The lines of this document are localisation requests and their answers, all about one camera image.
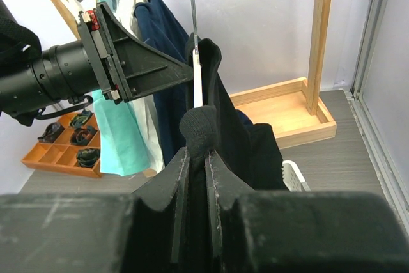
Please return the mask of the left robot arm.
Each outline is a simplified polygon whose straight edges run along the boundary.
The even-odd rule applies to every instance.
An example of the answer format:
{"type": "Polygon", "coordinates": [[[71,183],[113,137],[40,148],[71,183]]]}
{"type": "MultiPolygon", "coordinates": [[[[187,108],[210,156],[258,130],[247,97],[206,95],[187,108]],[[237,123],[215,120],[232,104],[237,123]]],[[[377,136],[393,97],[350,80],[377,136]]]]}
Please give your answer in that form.
{"type": "Polygon", "coordinates": [[[1,6],[1,112],[20,124],[48,120],[49,105],[66,100],[71,111],[92,103],[99,90],[115,103],[129,102],[190,82],[193,69],[134,38],[106,3],[85,21],[77,41],[43,50],[38,37],[1,6]]]}

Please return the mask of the cream plastic hanger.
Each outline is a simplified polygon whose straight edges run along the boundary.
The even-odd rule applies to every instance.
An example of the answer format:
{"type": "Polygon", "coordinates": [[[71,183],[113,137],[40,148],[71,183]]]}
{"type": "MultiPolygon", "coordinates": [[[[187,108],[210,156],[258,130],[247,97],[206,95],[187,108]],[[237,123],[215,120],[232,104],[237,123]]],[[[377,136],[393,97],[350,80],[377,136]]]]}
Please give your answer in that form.
{"type": "Polygon", "coordinates": [[[192,25],[193,25],[193,41],[194,49],[192,51],[192,67],[193,67],[193,80],[194,80],[194,107],[201,107],[203,105],[203,88],[202,88],[202,75],[201,75],[201,63],[199,56],[199,38],[197,35],[197,15],[196,15],[196,0],[190,0],[191,12],[192,12],[192,25]]]}

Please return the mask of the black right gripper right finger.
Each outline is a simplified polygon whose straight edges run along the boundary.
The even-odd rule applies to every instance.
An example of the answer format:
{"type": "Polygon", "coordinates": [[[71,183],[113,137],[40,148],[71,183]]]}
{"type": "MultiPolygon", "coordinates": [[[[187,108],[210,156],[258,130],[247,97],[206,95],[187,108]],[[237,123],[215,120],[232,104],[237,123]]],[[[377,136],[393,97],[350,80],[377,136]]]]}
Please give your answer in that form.
{"type": "Polygon", "coordinates": [[[210,272],[407,272],[408,238],[367,192],[256,191],[205,160],[210,272]]]}

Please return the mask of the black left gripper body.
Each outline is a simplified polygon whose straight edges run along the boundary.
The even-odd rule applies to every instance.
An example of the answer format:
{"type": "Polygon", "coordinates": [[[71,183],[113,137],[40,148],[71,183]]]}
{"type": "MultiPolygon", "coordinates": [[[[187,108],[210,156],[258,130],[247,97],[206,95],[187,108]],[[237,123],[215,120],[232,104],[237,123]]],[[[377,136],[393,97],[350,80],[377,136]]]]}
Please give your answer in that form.
{"type": "Polygon", "coordinates": [[[83,18],[80,40],[42,50],[28,28],[1,17],[1,112],[10,116],[45,116],[49,105],[67,100],[76,111],[90,105],[100,90],[95,68],[101,53],[98,28],[83,18]]]}

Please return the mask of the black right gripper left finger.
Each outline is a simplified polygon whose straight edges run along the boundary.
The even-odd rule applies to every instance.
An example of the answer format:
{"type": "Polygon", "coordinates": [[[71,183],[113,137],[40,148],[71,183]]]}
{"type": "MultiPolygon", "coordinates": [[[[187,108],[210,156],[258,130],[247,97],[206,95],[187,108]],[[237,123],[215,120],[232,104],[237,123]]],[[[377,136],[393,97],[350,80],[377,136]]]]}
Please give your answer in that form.
{"type": "Polygon", "coordinates": [[[189,153],[127,194],[1,197],[2,272],[181,272],[189,153]]]}

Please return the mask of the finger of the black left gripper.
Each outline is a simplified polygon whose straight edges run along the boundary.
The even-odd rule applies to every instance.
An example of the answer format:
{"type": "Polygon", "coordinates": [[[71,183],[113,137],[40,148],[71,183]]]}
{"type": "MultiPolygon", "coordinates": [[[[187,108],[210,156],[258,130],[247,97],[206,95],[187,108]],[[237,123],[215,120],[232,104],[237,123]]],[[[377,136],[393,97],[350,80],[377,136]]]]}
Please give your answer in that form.
{"type": "Polygon", "coordinates": [[[193,68],[134,38],[116,19],[107,3],[98,3],[95,17],[101,38],[96,41],[100,56],[95,75],[102,93],[113,101],[128,102],[161,90],[154,74],[173,68],[179,81],[193,80],[193,68]]]}

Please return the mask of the black printed t shirt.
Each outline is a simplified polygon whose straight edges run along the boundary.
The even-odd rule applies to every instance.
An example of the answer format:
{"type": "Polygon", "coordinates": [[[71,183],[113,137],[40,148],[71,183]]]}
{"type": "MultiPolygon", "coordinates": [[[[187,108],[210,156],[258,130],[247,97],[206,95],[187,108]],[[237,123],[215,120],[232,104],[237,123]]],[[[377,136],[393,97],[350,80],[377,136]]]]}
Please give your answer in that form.
{"type": "Polygon", "coordinates": [[[253,124],[235,109],[218,73],[221,49],[209,38],[199,41],[202,107],[190,108],[180,131],[190,154],[187,205],[186,272],[208,272],[208,200],[205,158],[215,150],[232,173],[256,190],[285,190],[283,157],[273,128],[253,124]]]}

